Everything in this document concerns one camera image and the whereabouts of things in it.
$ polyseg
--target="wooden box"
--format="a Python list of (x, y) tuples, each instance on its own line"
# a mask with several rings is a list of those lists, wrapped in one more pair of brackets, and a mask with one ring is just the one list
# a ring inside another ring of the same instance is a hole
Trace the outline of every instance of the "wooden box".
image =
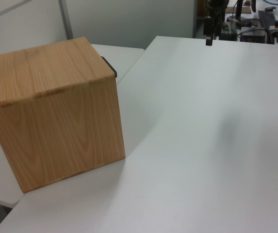
[(85, 38), (0, 55), (0, 144), (24, 193), (125, 158), (115, 75)]

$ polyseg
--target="box handle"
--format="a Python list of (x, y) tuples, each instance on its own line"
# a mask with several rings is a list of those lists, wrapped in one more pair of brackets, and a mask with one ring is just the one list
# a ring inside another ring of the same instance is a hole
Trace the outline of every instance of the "box handle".
[(111, 64), (104, 57), (102, 57), (102, 58), (106, 62), (106, 64), (108, 64), (108, 66), (112, 69), (112, 71), (114, 71), (115, 78), (116, 78), (117, 77), (117, 71), (113, 68), (113, 66), (111, 66)]

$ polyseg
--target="blue cable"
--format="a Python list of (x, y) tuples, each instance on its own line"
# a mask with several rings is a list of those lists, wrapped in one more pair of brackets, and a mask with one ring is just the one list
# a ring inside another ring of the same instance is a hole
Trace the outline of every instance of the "blue cable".
[(275, 5), (275, 6), (278, 6), (278, 3), (272, 3), (272, 2), (269, 2), (267, 0), (263, 0), (264, 2), (268, 3), (268, 4), (271, 4), (271, 5)]

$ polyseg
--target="box top face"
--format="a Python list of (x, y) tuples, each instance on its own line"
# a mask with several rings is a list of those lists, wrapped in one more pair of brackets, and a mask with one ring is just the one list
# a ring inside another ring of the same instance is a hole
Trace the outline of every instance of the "box top face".
[(84, 37), (1, 54), (0, 108), (114, 78)]

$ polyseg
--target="black stand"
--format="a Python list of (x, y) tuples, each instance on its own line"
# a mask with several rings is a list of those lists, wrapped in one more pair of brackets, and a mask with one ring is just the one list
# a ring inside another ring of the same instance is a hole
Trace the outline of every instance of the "black stand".
[(252, 23), (250, 19), (241, 17), (243, 0), (237, 0), (237, 8), (235, 16), (227, 18), (227, 22), (235, 22), (239, 28), (251, 27)]

